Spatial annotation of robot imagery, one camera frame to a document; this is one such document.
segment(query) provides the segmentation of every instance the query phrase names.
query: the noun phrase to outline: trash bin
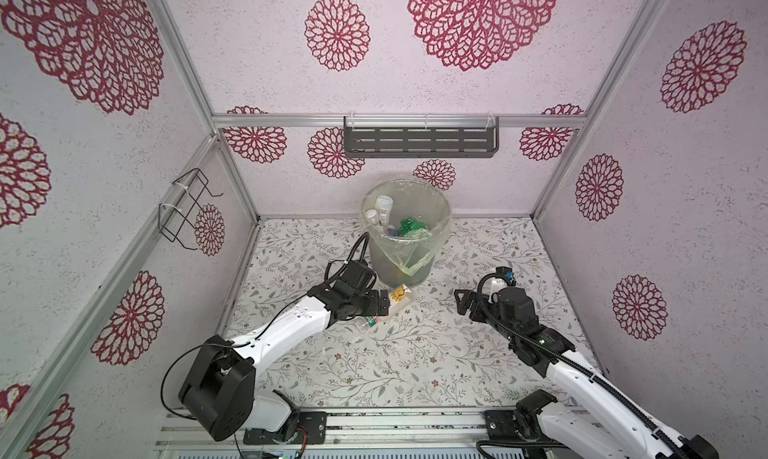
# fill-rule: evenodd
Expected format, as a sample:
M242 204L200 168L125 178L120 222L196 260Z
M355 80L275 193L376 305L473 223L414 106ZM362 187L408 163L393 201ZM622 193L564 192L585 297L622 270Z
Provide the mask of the trash bin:
M413 237L392 237L365 220L366 211L376 207L379 195L394 199L389 224L399 227L405 218L417 218L427 231ZM451 205L440 189L412 178L398 178L372 188L362 200L360 218L370 233L371 266L379 281L390 287L417 285L432 269L435 254L451 231Z

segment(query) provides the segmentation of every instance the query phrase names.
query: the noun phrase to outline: red flower motif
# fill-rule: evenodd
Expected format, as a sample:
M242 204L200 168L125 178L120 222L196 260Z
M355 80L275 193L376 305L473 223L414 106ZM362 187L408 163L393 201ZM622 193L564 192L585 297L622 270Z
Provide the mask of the red flower motif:
M0 114L0 228L37 213L51 190L50 176L37 139Z
M456 180L456 169L449 162L439 158L431 158L416 166L413 175L447 191L453 185L453 181Z
M75 98L132 115L160 93L163 49L144 0L0 0L0 10Z
M576 204L590 221L599 221L619 205L624 180L619 162L600 154L584 165L576 181Z
M22 397L29 391L28 385L14 384L13 386L0 391L0 427L13 414L14 409Z
M228 114L266 114L256 107L238 106ZM273 162L286 151L286 135L282 127L236 127L221 131L232 150L253 162Z
M194 237L206 255L216 255L224 245L224 218L213 204L200 208L194 221Z
M349 70L368 52L368 22L350 0L318 0L304 21L312 55L331 70Z
M69 404L69 394L62 394L56 408L46 417L45 426L29 444L27 458L62 459L69 451L69 440L74 432L73 413L74 407Z
M667 325L667 302L648 278L628 275L621 279L613 303L621 328L636 339L653 339Z
M735 22L711 23L683 41L661 77L661 100L675 112L704 107L736 78L744 62L744 31Z
M410 0L414 33L444 66L488 69L527 46L557 0Z
M546 108L544 114L581 114L581 107L573 104L558 104L555 107ZM534 158L537 161L560 156L565 143L571 138L573 129L569 127L528 127L523 130L520 137L520 150L523 156Z
M354 176L366 163L364 158L349 158L344 155L343 131L338 127L315 132L306 153L312 165L328 177Z
M127 365L137 360L158 337L165 298L158 280L141 271L125 293L101 334L91 346L99 362Z

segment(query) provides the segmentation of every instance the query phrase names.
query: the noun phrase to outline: table surface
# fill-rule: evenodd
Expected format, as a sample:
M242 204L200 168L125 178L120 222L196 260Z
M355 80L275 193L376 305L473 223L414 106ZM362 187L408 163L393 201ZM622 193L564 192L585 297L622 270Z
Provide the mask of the table surface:
M328 261L345 258L362 233L340 219L263 221L228 336L251 331L322 282ZM360 333L336 323L297 345L259 377L304 407L510 406L535 389L567 395L508 349L489 325L456 313L454 289L472 289L499 265L513 268L544 325L594 363L531 219L457 218L413 302Z

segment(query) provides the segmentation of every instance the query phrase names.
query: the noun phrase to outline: red floral pattern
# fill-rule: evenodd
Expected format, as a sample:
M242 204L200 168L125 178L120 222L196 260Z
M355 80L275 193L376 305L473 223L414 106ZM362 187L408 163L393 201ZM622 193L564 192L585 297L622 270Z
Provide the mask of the red floral pattern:
M444 66L488 69L527 46L557 0L410 0L414 33Z
M413 175L447 191L453 185L453 181L456 180L456 169L450 162L431 158L416 166Z
M315 132L306 153L312 165L328 177L350 177L365 165L364 158L350 158L344 154L343 131L338 127Z
M43 429L34 436L27 448L27 458L62 459L69 451L69 440L74 432L73 413L69 394L62 394L56 408L46 417Z
M27 391L29 391L29 386L21 384L14 384L4 391L0 391L0 427L13 414Z
M194 237L206 255L216 255L224 245L224 218L213 204L200 208L194 222Z
M158 280L148 271L139 272L91 352L99 362L112 365L137 360L158 337L164 313L165 298Z
M328 69L349 70L368 52L368 22L350 0L318 0L304 26L312 55Z
M744 62L744 31L726 20L683 41L661 78L661 100L675 112L704 107L736 79Z
M0 114L0 228L37 213L51 190L50 176L37 139Z
M160 93L163 49L144 0L0 0L0 11L77 99L131 115Z
M583 110L573 104L558 104L544 110L543 114L581 114ZM520 150L523 155L537 161L558 157L563 147L571 138L573 129L569 127L528 127L520 137Z
M636 339L653 339L667 325L667 302L648 278L628 275L621 279L613 303L619 325Z
M619 205L624 179L619 162L600 154L584 165L576 181L576 204L590 221L599 221L612 214Z
M238 106L228 114L266 114L257 107ZM237 127L221 131L232 150L253 162L273 162L285 154L286 135L282 127Z

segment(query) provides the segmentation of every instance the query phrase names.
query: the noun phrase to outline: gray wall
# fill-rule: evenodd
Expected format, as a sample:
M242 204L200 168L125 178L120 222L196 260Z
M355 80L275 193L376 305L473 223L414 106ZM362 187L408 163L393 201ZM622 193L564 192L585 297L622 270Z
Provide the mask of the gray wall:
M540 222L610 377L722 457L768 447L764 1L672 0ZM713 26L683 47L724 20L744 35ZM702 102L664 95L712 56Z

